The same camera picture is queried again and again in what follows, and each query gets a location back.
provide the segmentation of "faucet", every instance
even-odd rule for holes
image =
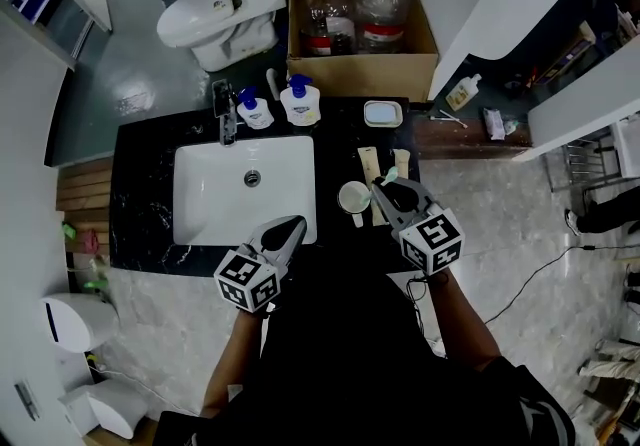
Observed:
[[[220,119],[220,145],[231,147],[238,131],[237,98],[227,80],[214,82],[212,87],[213,115]]]

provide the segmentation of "blue pump cap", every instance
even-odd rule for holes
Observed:
[[[258,102],[256,101],[256,90],[258,89],[255,86],[251,86],[246,89],[242,89],[240,94],[238,94],[238,99],[242,104],[244,104],[247,110],[253,110],[258,106]]]
[[[303,98],[307,95],[307,89],[305,85],[309,85],[313,80],[303,74],[294,74],[289,79],[289,86],[293,90],[293,97]]]

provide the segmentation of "pink object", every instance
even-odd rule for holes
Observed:
[[[98,241],[98,235],[92,229],[84,233],[84,248],[87,254],[97,254],[100,248],[100,242]]]

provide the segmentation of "sink drain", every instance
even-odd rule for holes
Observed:
[[[255,188],[260,184],[261,179],[262,176],[260,176],[260,173],[257,170],[250,170],[244,175],[244,184],[249,188]]]

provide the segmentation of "soap dispenser bottle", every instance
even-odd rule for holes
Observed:
[[[273,115],[269,111],[266,99],[256,98],[256,88],[247,87],[238,94],[240,104],[238,113],[247,126],[254,130],[262,130],[273,124]]]
[[[294,74],[289,87],[280,93],[287,119],[294,126],[311,126],[320,120],[320,91],[308,85],[313,80]]]

